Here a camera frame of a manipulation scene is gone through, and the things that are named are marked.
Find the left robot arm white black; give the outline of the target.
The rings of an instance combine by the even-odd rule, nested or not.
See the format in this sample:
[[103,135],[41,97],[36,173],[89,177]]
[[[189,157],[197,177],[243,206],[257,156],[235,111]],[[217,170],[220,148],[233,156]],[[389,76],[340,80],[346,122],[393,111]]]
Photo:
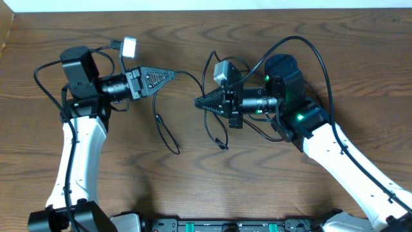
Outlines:
[[155,94],[174,80],[172,70],[137,66],[100,77],[93,59],[100,50],[77,46],[61,53],[68,83],[57,104],[64,131],[64,146],[57,180],[45,209],[33,212],[29,231],[145,231],[138,213],[108,217],[98,205],[100,155],[107,138],[113,103],[137,101]]

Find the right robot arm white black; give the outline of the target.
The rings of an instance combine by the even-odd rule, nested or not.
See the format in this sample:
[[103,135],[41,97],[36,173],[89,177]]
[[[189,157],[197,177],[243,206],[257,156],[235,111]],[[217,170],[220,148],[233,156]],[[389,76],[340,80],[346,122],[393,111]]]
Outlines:
[[313,225],[318,231],[411,231],[411,193],[385,176],[345,136],[330,114],[306,96],[303,74],[287,54],[265,63],[265,86],[236,86],[241,73],[222,61],[215,66],[212,92],[195,100],[195,107],[241,128],[245,114],[272,113],[269,121],[285,142],[325,168],[358,203],[366,218],[338,211]]

